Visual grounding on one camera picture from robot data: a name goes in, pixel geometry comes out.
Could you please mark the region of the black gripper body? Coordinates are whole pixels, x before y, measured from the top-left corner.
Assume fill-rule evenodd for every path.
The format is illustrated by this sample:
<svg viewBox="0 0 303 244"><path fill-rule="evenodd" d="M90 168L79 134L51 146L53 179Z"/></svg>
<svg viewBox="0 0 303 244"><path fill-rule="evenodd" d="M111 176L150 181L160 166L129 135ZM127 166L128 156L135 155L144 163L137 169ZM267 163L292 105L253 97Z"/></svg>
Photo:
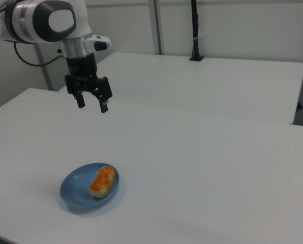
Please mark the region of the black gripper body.
<svg viewBox="0 0 303 244"><path fill-rule="evenodd" d="M66 58L69 74L65 76L69 94L80 99L82 92L93 93L107 100L113 96L107 77L97 77L97 64L94 54L84 57Z"/></svg>

